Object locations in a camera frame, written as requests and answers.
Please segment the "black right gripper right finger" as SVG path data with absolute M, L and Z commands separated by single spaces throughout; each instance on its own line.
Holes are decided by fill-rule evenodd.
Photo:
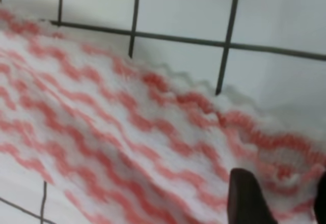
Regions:
M 326 224 L 326 173 L 322 174 L 317 185 L 314 214 L 318 224 Z

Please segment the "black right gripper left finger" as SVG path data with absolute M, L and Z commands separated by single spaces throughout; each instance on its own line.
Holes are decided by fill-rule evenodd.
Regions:
M 240 168 L 230 174 L 227 215 L 229 224 L 276 223 L 255 176 Z

